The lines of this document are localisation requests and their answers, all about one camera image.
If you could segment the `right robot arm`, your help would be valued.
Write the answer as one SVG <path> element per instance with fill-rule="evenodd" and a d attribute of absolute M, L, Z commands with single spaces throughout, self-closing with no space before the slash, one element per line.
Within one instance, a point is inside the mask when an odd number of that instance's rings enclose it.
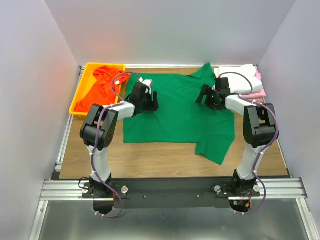
<path fill-rule="evenodd" d="M 215 79 L 215 85 L 201 87 L 197 104 L 213 110 L 228 109 L 243 116 L 243 137 L 246 148 L 242 162 L 234 171 L 230 191 L 241 196 L 254 188 L 263 155 L 279 137 L 279 124 L 271 103 L 260 103 L 232 93 L 227 77 Z"/>

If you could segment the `green t shirt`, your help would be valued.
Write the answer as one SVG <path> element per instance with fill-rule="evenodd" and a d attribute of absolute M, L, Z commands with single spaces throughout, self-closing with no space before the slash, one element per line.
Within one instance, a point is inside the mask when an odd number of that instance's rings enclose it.
<path fill-rule="evenodd" d="M 158 93 L 157 111 L 144 111 L 124 119 L 124 142 L 195 143 L 195 154 L 221 165 L 235 139 L 235 115 L 228 109 L 214 110 L 196 100 L 203 85 L 213 86 L 210 63 L 189 74 L 140 73 L 152 80 Z"/>

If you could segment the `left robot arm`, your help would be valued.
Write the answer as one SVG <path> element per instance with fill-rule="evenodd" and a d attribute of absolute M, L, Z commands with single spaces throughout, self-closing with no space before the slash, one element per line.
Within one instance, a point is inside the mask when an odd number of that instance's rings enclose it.
<path fill-rule="evenodd" d="M 80 129 L 90 156 L 91 174 L 89 183 L 82 187 L 84 194 L 98 198 L 116 195 L 112 188 L 112 174 L 108 163 L 108 147 L 114 138 L 117 122 L 135 117 L 145 111 L 159 109 L 158 93 L 152 91 L 151 79 L 136 82 L 132 93 L 120 103 L 111 105 L 93 104 Z"/>

